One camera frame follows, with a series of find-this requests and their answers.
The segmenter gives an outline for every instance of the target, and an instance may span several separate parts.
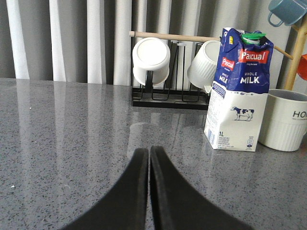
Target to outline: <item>orange object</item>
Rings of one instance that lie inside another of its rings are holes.
[[[298,75],[307,81],[307,54],[302,55],[298,68],[297,68]]]

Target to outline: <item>pascual logo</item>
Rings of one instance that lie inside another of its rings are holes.
[[[267,63],[268,55],[269,55],[269,50],[255,52],[255,51],[248,51],[245,49],[241,49],[239,55],[239,62],[256,61],[265,64]]]
[[[230,60],[228,60],[227,58],[224,57],[223,60],[222,60],[222,66],[230,68],[231,70],[234,70],[235,62],[230,61]]]

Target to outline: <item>cow illustration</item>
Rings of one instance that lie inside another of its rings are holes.
[[[236,112],[236,119],[235,121],[251,121],[254,115],[254,111],[253,109],[240,109],[237,107],[232,107],[231,111],[235,111]],[[242,116],[246,116],[247,119],[246,120],[241,120],[240,118]]]

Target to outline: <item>white ribbed cup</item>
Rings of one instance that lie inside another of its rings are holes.
[[[299,149],[307,131],[307,95],[269,90],[259,142],[272,149]]]
[[[219,41],[207,41],[197,52],[188,69],[189,81],[196,87],[204,89],[205,86],[212,85],[220,45],[221,43]]]

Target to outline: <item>wooden stand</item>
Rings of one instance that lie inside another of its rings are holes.
[[[307,34],[307,15],[303,17],[302,25],[300,27],[297,27],[296,25],[292,25],[292,28],[297,31],[297,38],[295,42],[295,47],[293,50],[293,55],[290,55],[286,53],[284,50],[279,48],[278,46],[274,46],[274,49],[278,52],[285,55],[287,58],[291,59],[291,65],[290,69],[287,74],[286,83],[284,86],[284,89],[286,90],[292,90],[295,76],[297,72],[297,67],[299,64],[299,61],[301,59],[304,45],[306,42],[306,34]],[[186,35],[177,35],[177,34],[156,34],[156,33],[147,33],[147,32],[136,32],[136,31],[130,31],[131,37],[156,37],[160,39],[166,39],[166,40],[177,40],[177,41],[189,41],[189,42],[206,42],[210,40],[216,40],[220,41],[220,38],[218,37],[202,37],[202,36],[186,36]]]
[[[293,26],[292,28],[297,31],[297,38],[296,38],[296,42],[295,42],[295,46],[293,50],[293,61],[291,62],[290,69],[287,74],[286,83],[284,86],[285,90],[293,89],[297,67],[301,59],[301,56],[303,54],[304,45],[306,42],[307,15],[303,17],[301,27],[297,28],[296,26]]]

